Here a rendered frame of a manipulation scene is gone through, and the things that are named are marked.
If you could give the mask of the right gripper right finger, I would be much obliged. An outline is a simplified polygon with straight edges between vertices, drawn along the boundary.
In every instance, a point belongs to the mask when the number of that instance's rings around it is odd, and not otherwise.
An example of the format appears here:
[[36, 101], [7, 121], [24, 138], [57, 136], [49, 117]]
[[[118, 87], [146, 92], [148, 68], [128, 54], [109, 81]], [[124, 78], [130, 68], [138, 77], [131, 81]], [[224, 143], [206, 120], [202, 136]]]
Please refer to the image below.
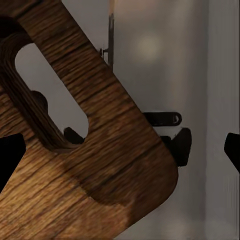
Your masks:
[[227, 135], [224, 151], [240, 173], [240, 134], [229, 133]]

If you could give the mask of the cutting board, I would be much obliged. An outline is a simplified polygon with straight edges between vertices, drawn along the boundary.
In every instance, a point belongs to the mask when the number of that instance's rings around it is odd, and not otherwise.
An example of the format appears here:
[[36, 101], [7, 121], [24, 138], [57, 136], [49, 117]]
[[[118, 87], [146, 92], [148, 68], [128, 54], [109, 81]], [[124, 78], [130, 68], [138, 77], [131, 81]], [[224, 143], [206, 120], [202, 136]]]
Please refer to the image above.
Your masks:
[[0, 193], [0, 240], [113, 240], [162, 205], [176, 159], [62, 0], [0, 0], [0, 43], [27, 32], [86, 114], [58, 145], [0, 65], [0, 139], [26, 152]]

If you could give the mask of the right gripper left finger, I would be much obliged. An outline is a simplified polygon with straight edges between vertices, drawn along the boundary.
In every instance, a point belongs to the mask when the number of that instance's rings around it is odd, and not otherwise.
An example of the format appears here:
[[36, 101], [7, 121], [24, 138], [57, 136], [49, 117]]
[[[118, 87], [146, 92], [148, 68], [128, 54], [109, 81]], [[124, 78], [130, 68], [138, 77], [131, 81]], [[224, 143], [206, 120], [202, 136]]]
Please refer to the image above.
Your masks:
[[26, 153], [22, 133], [0, 138], [0, 193]]

